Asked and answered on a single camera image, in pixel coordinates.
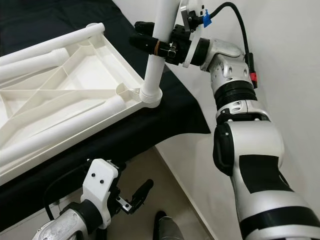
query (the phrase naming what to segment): floor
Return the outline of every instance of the floor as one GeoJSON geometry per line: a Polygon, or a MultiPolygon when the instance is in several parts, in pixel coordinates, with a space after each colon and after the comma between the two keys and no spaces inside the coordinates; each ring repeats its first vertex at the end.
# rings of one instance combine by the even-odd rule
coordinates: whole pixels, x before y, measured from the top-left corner
{"type": "MultiPolygon", "coordinates": [[[[133,215],[121,211],[111,220],[108,227],[108,240],[152,240],[154,217],[163,210],[178,224],[185,240],[210,240],[200,223],[191,204],[163,159],[151,148],[134,157],[122,173],[118,187],[124,199],[131,199],[132,194],[147,179],[154,181],[154,186],[142,205],[133,215]]],[[[57,217],[59,211],[69,202],[78,201],[81,190],[52,204],[51,211],[57,217]]],[[[0,233],[0,240],[31,240],[36,230],[49,219],[41,210],[28,219],[0,233]]]]}

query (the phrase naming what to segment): person's foot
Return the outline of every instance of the person's foot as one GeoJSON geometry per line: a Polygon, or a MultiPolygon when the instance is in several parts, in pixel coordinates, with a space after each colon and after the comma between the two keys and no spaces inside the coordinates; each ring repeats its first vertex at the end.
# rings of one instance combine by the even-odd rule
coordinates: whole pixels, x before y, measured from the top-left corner
{"type": "Polygon", "coordinates": [[[154,217],[153,224],[153,240],[159,240],[159,220],[167,216],[164,211],[158,211],[154,217]]]}

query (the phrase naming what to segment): black tablecloth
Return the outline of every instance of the black tablecloth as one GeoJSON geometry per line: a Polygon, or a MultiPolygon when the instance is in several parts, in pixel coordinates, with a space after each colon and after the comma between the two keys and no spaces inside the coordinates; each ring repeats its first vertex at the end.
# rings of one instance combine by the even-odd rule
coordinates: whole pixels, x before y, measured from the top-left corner
{"type": "MultiPolygon", "coordinates": [[[[0,52],[9,54],[99,22],[107,39],[144,78],[148,55],[129,45],[134,29],[110,0],[0,0],[0,52]]],[[[210,133],[196,99],[171,71],[164,72],[160,87],[159,107],[143,108],[0,186],[0,231],[42,209],[48,185],[88,158],[125,162],[174,135],[210,133]]],[[[56,186],[50,200],[80,188],[84,176],[74,172],[56,186]]]]}

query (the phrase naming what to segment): white wall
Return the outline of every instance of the white wall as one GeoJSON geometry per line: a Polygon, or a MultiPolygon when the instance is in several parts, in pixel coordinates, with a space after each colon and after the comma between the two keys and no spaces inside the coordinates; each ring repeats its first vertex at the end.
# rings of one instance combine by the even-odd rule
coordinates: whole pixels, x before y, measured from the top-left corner
{"type": "MultiPolygon", "coordinates": [[[[154,21],[157,0],[115,0],[131,23],[154,21]]],[[[203,0],[212,12],[222,0],[203,0]]],[[[320,1],[233,1],[245,23],[254,53],[258,99],[282,133],[286,154],[282,172],[320,216],[320,1]]],[[[243,47],[230,9],[219,13],[203,33],[243,47]]],[[[198,67],[169,65],[198,100],[209,127],[216,125],[210,76],[198,67]]],[[[230,180],[214,166],[212,136],[184,134],[157,145],[177,180],[219,240],[240,239],[230,180]]]]}

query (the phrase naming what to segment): white pipe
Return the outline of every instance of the white pipe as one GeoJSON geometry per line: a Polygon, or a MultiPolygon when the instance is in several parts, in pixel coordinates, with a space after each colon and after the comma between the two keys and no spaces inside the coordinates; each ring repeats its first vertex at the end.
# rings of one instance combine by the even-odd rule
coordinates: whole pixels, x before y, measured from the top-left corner
{"type": "MultiPolygon", "coordinates": [[[[180,0],[160,0],[154,23],[153,37],[167,43],[175,26],[180,0]]],[[[140,98],[145,103],[159,101],[162,97],[159,88],[165,59],[150,55],[145,71],[144,83],[140,89],[140,98]]]]}
{"type": "Polygon", "coordinates": [[[39,132],[26,140],[17,142],[0,151],[0,167],[31,154],[46,146],[62,142],[126,109],[125,101],[119,95],[105,103],[39,132]]]}
{"type": "Polygon", "coordinates": [[[0,57],[0,66],[32,58],[42,54],[47,54],[54,49],[60,49],[67,45],[83,41],[92,36],[98,35],[104,31],[105,26],[103,25],[103,23],[97,23],[87,26],[83,29],[73,31],[62,36],[58,36],[56,38],[41,42],[39,44],[27,47],[20,51],[10,53],[8,55],[4,55],[0,57]]]}
{"type": "Polygon", "coordinates": [[[23,74],[61,66],[68,58],[69,54],[63,47],[43,55],[0,66],[0,83],[23,74]]]}

